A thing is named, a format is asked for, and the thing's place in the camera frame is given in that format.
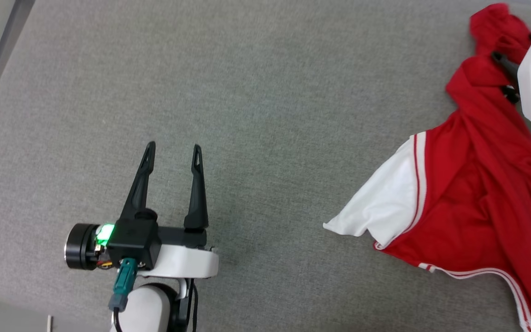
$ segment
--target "gray carpet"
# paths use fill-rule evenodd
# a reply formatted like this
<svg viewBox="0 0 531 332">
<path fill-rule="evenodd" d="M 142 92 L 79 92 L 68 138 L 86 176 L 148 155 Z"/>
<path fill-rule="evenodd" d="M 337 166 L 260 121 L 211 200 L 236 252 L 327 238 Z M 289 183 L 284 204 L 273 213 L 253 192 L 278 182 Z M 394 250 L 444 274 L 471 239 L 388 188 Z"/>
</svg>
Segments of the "gray carpet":
<svg viewBox="0 0 531 332">
<path fill-rule="evenodd" d="M 187 212 L 202 146 L 219 275 L 201 332 L 520 331 L 497 277 L 428 273 L 322 223 L 455 109 L 485 0 L 37 1 L 0 82 L 0 300 L 109 328 L 115 274 L 72 271 L 77 222 L 116 220 L 146 143 L 147 205 Z M 531 26 L 530 4 L 512 9 Z"/>
</svg>

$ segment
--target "cable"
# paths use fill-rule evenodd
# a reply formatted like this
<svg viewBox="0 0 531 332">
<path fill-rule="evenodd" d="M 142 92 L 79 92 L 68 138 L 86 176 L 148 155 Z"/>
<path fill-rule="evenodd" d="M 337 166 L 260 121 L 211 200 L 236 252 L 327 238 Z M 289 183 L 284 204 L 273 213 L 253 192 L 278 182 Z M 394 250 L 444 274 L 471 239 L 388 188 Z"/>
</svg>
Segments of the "cable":
<svg viewBox="0 0 531 332">
<path fill-rule="evenodd" d="M 194 316 L 192 317 L 192 332 L 196 332 L 196 325 L 198 324 L 198 289 L 195 284 L 192 284 L 194 292 Z"/>
<path fill-rule="evenodd" d="M 113 267 L 114 265 L 112 264 L 112 261 L 107 261 L 107 262 L 98 262 L 97 263 L 97 268 L 98 269 L 102 269 L 102 270 L 109 270 Z"/>
<path fill-rule="evenodd" d="M 114 327 L 116 328 L 116 332 L 122 332 L 122 328 L 120 327 L 120 321 L 118 320 L 118 314 L 120 311 L 118 308 L 114 308 Z"/>
</svg>

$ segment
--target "teal connector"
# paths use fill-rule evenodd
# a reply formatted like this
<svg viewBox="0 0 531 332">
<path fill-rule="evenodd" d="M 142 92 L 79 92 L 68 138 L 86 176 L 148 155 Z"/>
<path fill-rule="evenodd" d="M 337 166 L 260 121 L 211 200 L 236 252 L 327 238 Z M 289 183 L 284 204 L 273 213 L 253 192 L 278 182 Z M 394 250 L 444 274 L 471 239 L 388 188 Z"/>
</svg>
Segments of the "teal connector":
<svg viewBox="0 0 531 332">
<path fill-rule="evenodd" d="M 133 258 L 124 258 L 120 263 L 118 276 L 114 282 L 114 294 L 110 298 L 108 308 L 111 311 L 118 308 L 122 312 L 126 309 L 128 294 L 132 292 L 135 286 L 136 273 L 139 271 L 139 265 Z"/>
</svg>

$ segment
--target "green led light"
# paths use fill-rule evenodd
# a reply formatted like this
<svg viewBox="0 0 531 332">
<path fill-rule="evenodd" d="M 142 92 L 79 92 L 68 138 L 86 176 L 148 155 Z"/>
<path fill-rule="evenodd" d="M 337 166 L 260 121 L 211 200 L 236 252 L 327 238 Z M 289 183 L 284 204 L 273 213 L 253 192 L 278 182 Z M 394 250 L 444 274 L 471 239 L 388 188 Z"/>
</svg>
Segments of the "green led light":
<svg viewBox="0 0 531 332">
<path fill-rule="evenodd" d="M 103 225 L 98 235 L 95 236 L 95 241 L 97 244 L 100 246 L 105 246 L 108 244 L 108 240 L 110 239 L 110 235 L 112 235 L 112 231 L 114 231 L 114 224 Z"/>
</svg>

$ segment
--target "white stripe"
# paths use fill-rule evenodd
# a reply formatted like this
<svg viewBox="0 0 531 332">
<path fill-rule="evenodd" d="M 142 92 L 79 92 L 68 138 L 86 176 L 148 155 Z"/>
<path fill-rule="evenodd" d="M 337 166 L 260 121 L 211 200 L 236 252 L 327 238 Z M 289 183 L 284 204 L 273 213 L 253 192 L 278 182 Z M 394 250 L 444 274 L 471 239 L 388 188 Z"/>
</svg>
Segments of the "white stripe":
<svg viewBox="0 0 531 332">
<path fill-rule="evenodd" d="M 472 270 L 468 272 L 455 272 L 455 271 L 448 271 L 445 269 L 442 269 L 441 267 L 436 267 L 434 265 L 428 265 L 426 263 L 420 263 L 419 267 L 422 269 L 427 269 L 428 266 L 431 266 L 434 269 L 438 269 L 440 271 L 444 271 L 447 275 L 451 276 L 455 279 L 468 279 L 471 277 L 475 277 L 477 275 L 485 274 L 485 273 L 493 273 L 496 275 L 499 275 L 505 281 L 507 281 L 507 284 L 512 289 L 513 297 L 516 300 L 516 308 L 518 310 L 518 316 L 520 319 L 520 326 L 522 327 L 522 330 L 524 332 L 529 332 L 528 328 L 531 328 L 531 313 L 530 308 L 527 306 L 527 302 L 525 301 L 525 297 L 523 296 L 523 293 L 521 292 L 522 288 L 518 285 L 518 282 L 512 276 L 510 276 L 507 272 L 500 270 L 500 269 L 494 269 L 494 268 L 485 268 L 485 269 L 478 269 L 478 270 Z"/>
<path fill-rule="evenodd" d="M 413 156 L 415 160 L 417 160 L 416 169 L 417 173 L 415 176 L 417 176 L 417 179 L 419 181 L 419 187 L 417 187 L 417 191 L 419 191 L 419 199 L 417 200 L 417 214 L 415 214 L 414 219 L 411 221 L 411 224 L 409 224 L 409 227 L 405 229 L 404 231 L 400 232 L 398 235 L 396 235 L 390 242 L 388 242 L 385 246 L 382 246 L 380 243 L 375 243 L 374 246 L 377 250 L 383 250 L 384 248 L 390 246 L 390 243 L 400 235 L 406 233 L 407 231 L 410 231 L 415 225 L 419 222 L 419 219 L 421 218 L 421 215 L 423 214 L 423 209 L 425 207 L 425 197 L 427 196 L 427 177 L 425 173 L 425 143 L 427 140 L 427 134 L 426 132 L 420 132 L 417 135 L 411 136 L 411 139 L 415 141 L 414 137 L 417 136 L 417 145 L 415 146 L 415 149 L 413 151 L 416 152 L 416 155 Z"/>
<path fill-rule="evenodd" d="M 425 207 L 425 196 L 427 195 L 427 178 L 425 176 L 425 142 L 426 132 L 420 132 L 417 134 L 417 179 L 419 180 L 419 201 L 417 201 L 417 215 L 413 220 L 413 223 L 405 229 L 403 233 L 410 231 L 421 219 L 423 214 L 423 208 Z"/>
</svg>

